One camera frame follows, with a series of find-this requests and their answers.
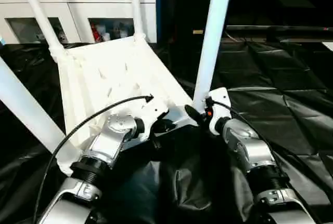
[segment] black cable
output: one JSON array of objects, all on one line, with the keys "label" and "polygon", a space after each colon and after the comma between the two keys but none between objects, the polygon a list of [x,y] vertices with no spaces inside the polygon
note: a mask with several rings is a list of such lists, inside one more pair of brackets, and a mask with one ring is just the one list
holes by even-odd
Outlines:
[{"label": "black cable", "polygon": [[73,136],[75,134],[75,132],[77,132],[83,125],[85,125],[87,122],[89,122],[91,119],[95,118],[98,115],[101,115],[102,113],[129,101],[133,101],[133,100],[137,100],[137,99],[146,99],[147,102],[149,102],[151,99],[153,99],[153,96],[138,96],[138,97],[132,97],[132,98],[127,98],[124,100],[121,100],[117,103],[114,103],[110,106],[107,106],[103,109],[101,109],[100,111],[94,113],[93,115],[91,115],[90,117],[86,118],[84,121],[82,121],[81,123],[79,123],[67,136],[65,136],[65,138],[60,142],[60,144],[57,146],[57,148],[54,150],[47,166],[44,172],[44,176],[40,185],[40,189],[38,191],[38,196],[37,196],[37,200],[36,200],[36,204],[35,204],[35,210],[34,210],[34,214],[33,214],[33,219],[32,219],[32,223],[36,224],[37,221],[37,212],[38,212],[38,208],[39,208],[39,203],[40,203],[40,199],[41,199],[41,195],[42,195],[42,191],[43,191],[43,187],[44,187],[44,183],[45,183],[45,179],[47,176],[47,173],[49,171],[49,169],[51,168],[51,164],[54,160],[54,158],[56,157],[57,153],[59,152],[59,150],[61,149],[61,147],[69,140],[69,138],[71,136]]},{"label": "black cable", "polygon": [[[312,178],[310,178],[313,182],[316,182],[317,185],[319,186],[319,188],[321,190],[323,190],[325,192],[325,194],[327,195],[327,197],[329,198],[329,200],[331,201],[332,196],[333,196],[333,190],[326,184],[324,184],[322,182],[322,180],[320,179],[320,177],[314,173],[309,166],[303,162],[297,155],[295,155],[294,153],[290,152],[289,150],[287,150],[286,148],[284,148],[283,146],[277,144],[277,143],[269,143],[258,131],[256,128],[253,127],[253,125],[245,118],[243,117],[239,112],[237,112],[235,109],[231,108],[230,106],[227,106],[226,104],[223,104],[221,102],[217,102],[217,101],[212,101],[212,103],[218,104],[228,110],[230,110],[232,113],[234,113],[237,117],[239,117],[241,120],[243,120],[247,125],[249,125],[257,134],[258,136],[268,145],[268,147],[270,148],[270,150],[278,150],[281,153],[286,153],[287,155],[292,156],[299,164],[301,164],[304,168],[306,168],[309,172],[311,172]],[[272,153],[274,159],[277,161],[277,157],[275,156],[274,153]],[[290,187],[295,191],[295,188],[289,183]]]}]

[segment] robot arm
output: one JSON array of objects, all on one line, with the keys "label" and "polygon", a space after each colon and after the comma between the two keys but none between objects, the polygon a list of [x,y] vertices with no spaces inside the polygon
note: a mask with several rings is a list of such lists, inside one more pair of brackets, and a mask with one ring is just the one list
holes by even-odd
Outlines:
[{"label": "robot arm", "polygon": [[153,99],[139,117],[110,115],[79,161],[71,165],[73,174],[66,178],[39,224],[96,223],[89,206],[101,198],[106,175],[124,144],[127,149],[146,141],[153,123],[167,111],[163,102]]},{"label": "robot arm", "polygon": [[264,223],[315,224],[296,193],[288,186],[289,178],[274,159],[268,144],[248,124],[231,118],[226,108],[214,102],[230,106],[225,88],[210,92],[206,100],[211,115],[210,131],[220,135],[239,162],[245,174],[255,203],[265,211]]}]

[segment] glass cabinet door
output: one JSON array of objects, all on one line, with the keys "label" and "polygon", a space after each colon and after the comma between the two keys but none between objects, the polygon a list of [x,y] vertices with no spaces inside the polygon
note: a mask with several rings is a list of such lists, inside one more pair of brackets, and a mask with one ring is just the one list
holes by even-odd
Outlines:
[{"label": "glass cabinet door", "polygon": [[133,19],[88,18],[95,42],[133,36]]},{"label": "glass cabinet door", "polygon": [[[48,19],[59,41],[62,44],[68,43],[59,19],[56,17]],[[46,39],[35,18],[7,18],[6,21],[20,44],[46,43]]]},{"label": "glass cabinet door", "polygon": [[[81,42],[67,3],[41,6],[61,43]],[[0,3],[0,34],[6,44],[46,42],[28,3]]]}]

